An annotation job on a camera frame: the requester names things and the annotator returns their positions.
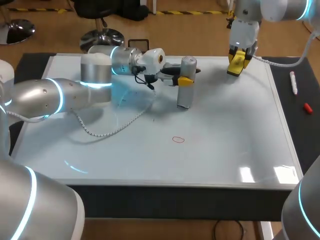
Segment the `chair base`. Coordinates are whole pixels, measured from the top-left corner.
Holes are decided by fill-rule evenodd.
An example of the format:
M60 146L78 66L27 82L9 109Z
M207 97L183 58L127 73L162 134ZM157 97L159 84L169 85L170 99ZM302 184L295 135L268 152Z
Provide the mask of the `chair base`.
M36 31L35 25L25 19L14 19L10 23L0 23L0 45L21 43Z
M80 40L80 49L87 53L92 46L108 45L108 46L122 46L125 44L125 37L121 32L104 28L101 32L92 30L86 33Z

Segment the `white table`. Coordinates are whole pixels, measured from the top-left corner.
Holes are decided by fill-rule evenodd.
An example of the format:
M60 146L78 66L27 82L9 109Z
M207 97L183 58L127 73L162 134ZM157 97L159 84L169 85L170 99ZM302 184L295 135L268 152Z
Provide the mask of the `white table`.
M253 59L234 77L227 57L197 59L189 110L177 108L177 87L158 81L152 108L115 136L98 140L73 115L56 114L24 124L14 160L68 185L293 189L302 171L270 67ZM80 56L51 57L43 77L79 80ZM112 103L79 112L97 133L126 123L152 98L133 77L112 80Z

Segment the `white marker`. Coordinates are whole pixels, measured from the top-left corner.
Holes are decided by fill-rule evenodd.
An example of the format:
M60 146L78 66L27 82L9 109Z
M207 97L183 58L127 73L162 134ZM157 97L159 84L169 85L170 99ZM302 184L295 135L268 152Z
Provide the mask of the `white marker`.
M296 76L295 76L295 72L294 71L290 72L290 78L291 78L291 86L292 86L293 94L297 95L298 94L298 88L297 88Z

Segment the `red circle drawing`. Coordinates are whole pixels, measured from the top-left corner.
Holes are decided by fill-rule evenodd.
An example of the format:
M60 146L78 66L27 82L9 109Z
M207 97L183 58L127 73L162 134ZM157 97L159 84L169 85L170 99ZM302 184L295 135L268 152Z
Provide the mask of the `red circle drawing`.
M174 142L177 143L177 144L182 144L182 143L185 141L185 139L182 138L182 137L179 137L179 136L174 136L174 137L172 138L172 141L174 141Z

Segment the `marker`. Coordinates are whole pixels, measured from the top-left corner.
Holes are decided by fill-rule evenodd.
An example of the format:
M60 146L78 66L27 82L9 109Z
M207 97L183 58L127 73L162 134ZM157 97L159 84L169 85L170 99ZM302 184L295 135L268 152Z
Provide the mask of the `marker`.
M290 79L291 79L291 86L292 86L293 94L297 95L298 94L298 88L297 88L296 76L295 76L295 72L294 71L290 72Z
M312 114L312 113L314 112L308 103L305 103L305 104L303 105L303 108L304 108L304 110L306 110L306 112L307 112L308 114Z

